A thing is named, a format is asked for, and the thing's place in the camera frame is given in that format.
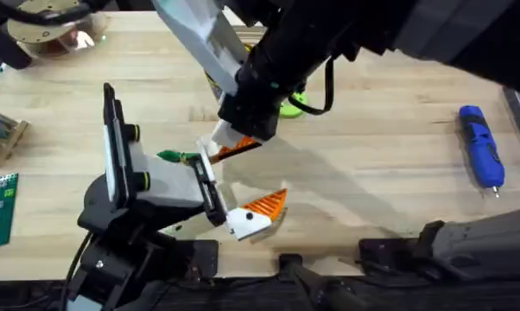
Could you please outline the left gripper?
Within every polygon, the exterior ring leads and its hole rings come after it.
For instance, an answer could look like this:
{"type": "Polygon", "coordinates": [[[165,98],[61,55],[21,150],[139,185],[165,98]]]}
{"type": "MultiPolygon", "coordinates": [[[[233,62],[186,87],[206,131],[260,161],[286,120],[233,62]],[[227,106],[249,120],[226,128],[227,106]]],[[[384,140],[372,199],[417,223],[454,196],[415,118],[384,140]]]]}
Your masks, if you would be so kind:
{"type": "Polygon", "coordinates": [[[215,226],[225,223],[229,233],[242,240],[269,229],[282,215],[287,188],[227,212],[211,164],[247,147],[247,137],[230,123],[218,121],[212,133],[199,139],[199,152],[181,154],[178,160],[168,159],[164,153],[145,154],[141,134],[138,125],[126,126],[135,191],[128,207],[130,219],[148,227],[166,227],[203,213],[215,226]]]}

